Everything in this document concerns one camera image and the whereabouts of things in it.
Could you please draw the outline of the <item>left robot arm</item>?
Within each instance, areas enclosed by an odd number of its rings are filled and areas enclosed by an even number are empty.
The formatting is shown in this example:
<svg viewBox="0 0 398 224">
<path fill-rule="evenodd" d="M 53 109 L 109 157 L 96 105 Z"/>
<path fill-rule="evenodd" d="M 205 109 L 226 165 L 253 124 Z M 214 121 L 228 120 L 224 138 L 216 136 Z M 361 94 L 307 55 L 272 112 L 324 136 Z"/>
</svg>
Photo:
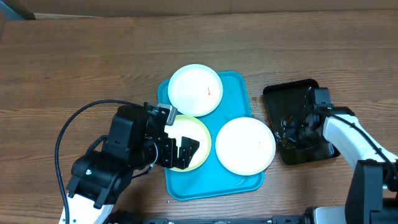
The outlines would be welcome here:
<svg viewBox="0 0 398 224">
<path fill-rule="evenodd" d="M 186 169 L 200 143 L 183 136 L 181 145 L 165 132 L 177 113 L 171 105 L 120 105 L 107 135 L 100 136 L 72 165 L 72 177 L 63 185 L 60 141 L 55 145 L 55 170 L 62 194 L 60 223 L 106 223 L 121 193 L 136 178 L 135 170 L 148 174 L 153 165 Z"/>
</svg>

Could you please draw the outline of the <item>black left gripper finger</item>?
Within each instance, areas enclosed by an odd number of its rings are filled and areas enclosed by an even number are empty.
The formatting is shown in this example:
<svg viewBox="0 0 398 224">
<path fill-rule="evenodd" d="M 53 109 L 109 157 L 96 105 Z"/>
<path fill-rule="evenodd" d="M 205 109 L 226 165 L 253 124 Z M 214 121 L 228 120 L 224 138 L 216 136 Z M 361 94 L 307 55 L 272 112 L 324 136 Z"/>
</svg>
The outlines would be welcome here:
<svg viewBox="0 0 398 224">
<path fill-rule="evenodd" d="M 185 136 L 182 137 L 181 147 L 186 147 L 186 148 L 191 147 L 193 149 L 193 156 L 197 152 L 199 146 L 200 146 L 199 141 L 196 141 L 194 139 Z"/>
<path fill-rule="evenodd" d="M 174 167 L 182 170 L 186 169 L 189 166 L 192 157 L 193 149 L 191 147 L 180 147 Z"/>
</svg>

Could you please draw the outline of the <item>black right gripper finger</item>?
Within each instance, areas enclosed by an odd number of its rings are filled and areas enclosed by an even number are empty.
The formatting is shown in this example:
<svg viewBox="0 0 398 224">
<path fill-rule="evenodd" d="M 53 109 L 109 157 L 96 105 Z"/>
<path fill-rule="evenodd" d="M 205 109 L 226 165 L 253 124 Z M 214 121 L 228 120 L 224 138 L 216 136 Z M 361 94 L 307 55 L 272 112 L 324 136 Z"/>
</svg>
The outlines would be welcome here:
<svg viewBox="0 0 398 224">
<path fill-rule="evenodd" d="M 303 127 L 303 121 L 295 116 L 288 116 L 281 121 L 282 132 L 285 134 L 299 134 Z"/>
<path fill-rule="evenodd" d="M 282 143 L 287 148 L 305 148 L 305 141 L 299 139 L 299 134 L 295 129 L 286 129 L 283 131 Z"/>
</svg>

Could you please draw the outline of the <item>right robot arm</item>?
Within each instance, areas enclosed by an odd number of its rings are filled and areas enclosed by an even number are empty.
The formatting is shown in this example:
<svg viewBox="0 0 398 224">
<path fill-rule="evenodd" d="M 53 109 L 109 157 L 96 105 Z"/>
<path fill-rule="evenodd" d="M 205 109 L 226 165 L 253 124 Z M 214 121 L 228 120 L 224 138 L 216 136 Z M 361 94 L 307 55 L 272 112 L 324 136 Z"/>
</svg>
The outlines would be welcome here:
<svg viewBox="0 0 398 224">
<path fill-rule="evenodd" d="M 397 156 L 384 149 L 347 107 L 314 108 L 303 121 L 285 118 L 282 129 L 289 140 L 303 143 L 319 137 L 334 146 L 354 174 L 344 205 L 308 208 L 303 223 L 397 223 Z"/>
</svg>

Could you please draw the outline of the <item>plain white plate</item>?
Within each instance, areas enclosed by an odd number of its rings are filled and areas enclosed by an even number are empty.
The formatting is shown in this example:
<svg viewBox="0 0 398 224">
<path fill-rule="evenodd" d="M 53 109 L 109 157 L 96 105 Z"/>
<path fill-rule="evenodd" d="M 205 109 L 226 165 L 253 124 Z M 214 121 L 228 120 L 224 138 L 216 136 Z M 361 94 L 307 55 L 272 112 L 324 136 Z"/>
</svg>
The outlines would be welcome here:
<svg viewBox="0 0 398 224">
<path fill-rule="evenodd" d="M 258 174 L 274 159 L 276 143 L 261 121 L 241 117 L 228 121 L 218 132 L 216 155 L 221 164 L 238 175 Z"/>
</svg>

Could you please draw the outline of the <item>yellow-green rimmed plate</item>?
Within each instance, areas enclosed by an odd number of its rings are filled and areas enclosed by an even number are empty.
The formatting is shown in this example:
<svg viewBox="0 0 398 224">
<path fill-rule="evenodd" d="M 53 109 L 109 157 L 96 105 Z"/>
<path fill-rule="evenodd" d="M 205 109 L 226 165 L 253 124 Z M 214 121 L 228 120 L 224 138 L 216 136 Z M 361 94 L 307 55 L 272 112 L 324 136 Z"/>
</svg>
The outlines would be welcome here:
<svg viewBox="0 0 398 224">
<path fill-rule="evenodd" d="M 189 166 L 182 170 L 171 168 L 177 172 L 188 172 L 200 167 L 208 158 L 211 151 L 211 136 L 207 127 L 197 118 L 187 115 L 177 115 L 172 126 L 165 126 L 165 132 L 169 138 L 176 139 L 176 146 L 182 145 L 182 137 L 196 140 L 200 143 L 194 153 Z"/>
</svg>

